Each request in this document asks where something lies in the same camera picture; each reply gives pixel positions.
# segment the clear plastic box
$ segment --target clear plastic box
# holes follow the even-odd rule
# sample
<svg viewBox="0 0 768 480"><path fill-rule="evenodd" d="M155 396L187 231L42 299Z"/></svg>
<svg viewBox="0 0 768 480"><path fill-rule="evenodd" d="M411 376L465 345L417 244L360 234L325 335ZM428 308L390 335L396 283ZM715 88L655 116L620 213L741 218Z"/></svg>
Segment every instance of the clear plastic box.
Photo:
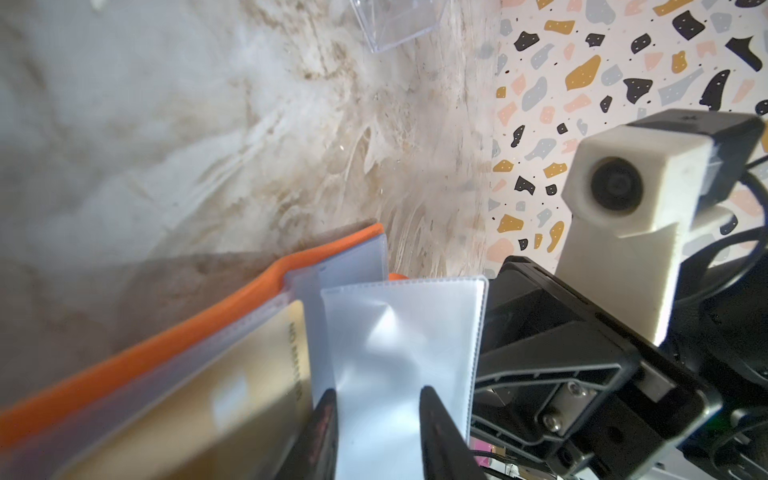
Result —
<svg viewBox="0 0 768 480"><path fill-rule="evenodd" d="M385 51L431 31L450 0L351 0L368 45Z"/></svg>

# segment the orange edge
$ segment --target orange edge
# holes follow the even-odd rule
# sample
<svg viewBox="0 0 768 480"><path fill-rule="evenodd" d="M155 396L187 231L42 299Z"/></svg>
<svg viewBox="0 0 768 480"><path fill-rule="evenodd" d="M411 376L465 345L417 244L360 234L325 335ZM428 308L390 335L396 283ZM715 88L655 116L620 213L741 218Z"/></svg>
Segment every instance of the orange edge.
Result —
<svg viewBox="0 0 768 480"><path fill-rule="evenodd" d="M0 414L0 451L55 425L262 306L283 289L286 272L314 265L382 233L384 226L377 223L335 242L283 257L211 308L12 406Z"/></svg>

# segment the screw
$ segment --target screw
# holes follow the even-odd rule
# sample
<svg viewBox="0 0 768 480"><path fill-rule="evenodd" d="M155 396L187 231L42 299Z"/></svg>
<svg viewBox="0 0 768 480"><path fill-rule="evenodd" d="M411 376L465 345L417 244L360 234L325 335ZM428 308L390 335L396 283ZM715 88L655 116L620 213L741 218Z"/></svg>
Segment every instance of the screw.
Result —
<svg viewBox="0 0 768 480"><path fill-rule="evenodd" d="M568 382L568 391L573 396L586 396L587 390L580 383Z"/></svg>
<svg viewBox="0 0 768 480"><path fill-rule="evenodd" d="M560 417L549 413L541 417L541 423L552 433L559 432L563 426Z"/></svg>

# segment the white camera housing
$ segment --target white camera housing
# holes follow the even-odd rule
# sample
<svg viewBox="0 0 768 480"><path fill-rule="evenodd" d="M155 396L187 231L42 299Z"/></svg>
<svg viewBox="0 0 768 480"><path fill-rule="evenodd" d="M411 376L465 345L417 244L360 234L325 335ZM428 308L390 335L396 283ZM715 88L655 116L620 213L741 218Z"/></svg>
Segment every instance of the white camera housing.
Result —
<svg viewBox="0 0 768 480"><path fill-rule="evenodd" d="M581 142L563 189L574 219L555 275L656 345L667 335L712 146L706 135L622 125ZM594 199L592 177L609 157L641 177L633 210Z"/></svg>

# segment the camera lens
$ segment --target camera lens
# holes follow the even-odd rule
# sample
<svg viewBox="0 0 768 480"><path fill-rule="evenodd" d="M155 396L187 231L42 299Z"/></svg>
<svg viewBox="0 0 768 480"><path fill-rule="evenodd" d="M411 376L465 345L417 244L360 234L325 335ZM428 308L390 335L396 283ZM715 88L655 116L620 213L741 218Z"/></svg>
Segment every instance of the camera lens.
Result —
<svg viewBox="0 0 768 480"><path fill-rule="evenodd" d="M634 210L643 199L640 173L623 158L606 158L592 176L592 196L609 210Z"/></svg>

